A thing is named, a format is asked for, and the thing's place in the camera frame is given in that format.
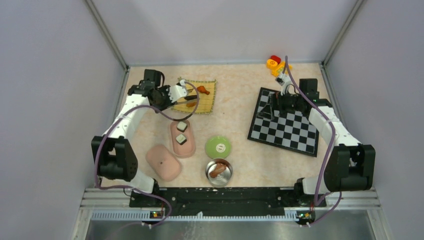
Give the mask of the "silver metal tongs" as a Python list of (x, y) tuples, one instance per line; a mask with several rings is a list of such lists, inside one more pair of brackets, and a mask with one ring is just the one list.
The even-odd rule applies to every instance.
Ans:
[(199, 95), (197, 93), (197, 89), (196, 88), (190, 88), (187, 90), (187, 96), (181, 97), (179, 98), (174, 104), (173, 104), (173, 108), (175, 108), (176, 106), (179, 105), (196, 105), (197, 102), (199, 101)]

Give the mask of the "dark seaweed roll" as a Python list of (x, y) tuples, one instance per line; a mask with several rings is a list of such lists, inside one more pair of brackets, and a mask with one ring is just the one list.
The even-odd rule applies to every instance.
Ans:
[(185, 99), (186, 101), (195, 100), (195, 99), (197, 99), (197, 98), (198, 98), (198, 96), (197, 96), (197, 95), (189, 95), (189, 96), (185, 96), (185, 97), (184, 97), (184, 99)]

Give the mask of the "orange fried food piece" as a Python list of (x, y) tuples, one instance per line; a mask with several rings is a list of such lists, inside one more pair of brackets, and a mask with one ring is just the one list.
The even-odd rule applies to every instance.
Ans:
[(193, 102), (188, 102), (187, 104), (186, 104), (186, 107), (187, 108), (193, 108), (193, 107), (195, 107), (196, 105), (197, 105), (197, 101), (193, 101)]

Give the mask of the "white rice sushi cube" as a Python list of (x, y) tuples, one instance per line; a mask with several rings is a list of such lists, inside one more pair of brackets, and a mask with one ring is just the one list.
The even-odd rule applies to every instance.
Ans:
[(179, 134), (175, 137), (175, 140), (179, 145), (183, 145), (187, 142), (187, 137), (184, 134)]

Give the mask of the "brown meat piece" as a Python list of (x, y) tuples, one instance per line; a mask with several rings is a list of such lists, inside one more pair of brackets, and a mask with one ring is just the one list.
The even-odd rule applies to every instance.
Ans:
[(212, 170), (209, 173), (209, 176), (211, 178), (216, 178), (219, 174), (221, 174), (222, 172), (224, 172), (226, 169), (227, 169), (227, 166), (225, 164), (219, 162), (219, 163), (217, 163), (215, 165), (214, 170)]

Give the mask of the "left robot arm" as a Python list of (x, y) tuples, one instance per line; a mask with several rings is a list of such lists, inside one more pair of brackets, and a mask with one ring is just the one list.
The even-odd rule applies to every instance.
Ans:
[(154, 207), (160, 202), (161, 194), (154, 189), (155, 180), (139, 170), (130, 140), (148, 109), (160, 113), (172, 105), (169, 90), (161, 71), (146, 69), (143, 79), (128, 90), (112, 125), (103, 135), (93, 137), (91, 149), (97, 188), (101, 187), (99, 177), (116, 180), (117, 188), (142, 192), (141, 200), (147, 206)]

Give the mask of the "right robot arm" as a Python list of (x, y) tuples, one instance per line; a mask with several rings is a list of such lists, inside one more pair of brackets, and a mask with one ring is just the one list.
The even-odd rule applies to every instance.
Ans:
[(315, 195), (343, 191), (365, 191), (373, 184), (376, 151), (353, 137), (328, 99), (320, 98), (318, 81), (305, 78), (294, 83), (287, 75), (276, 82), (281, 90), (271, 94), (259, 117), (264, 120), (300, 112), (318, 130), (327, 144), (324, 160), (316, 177), (301, 180), (302, 187), (293, 192), (299, 206), (307, 206)]

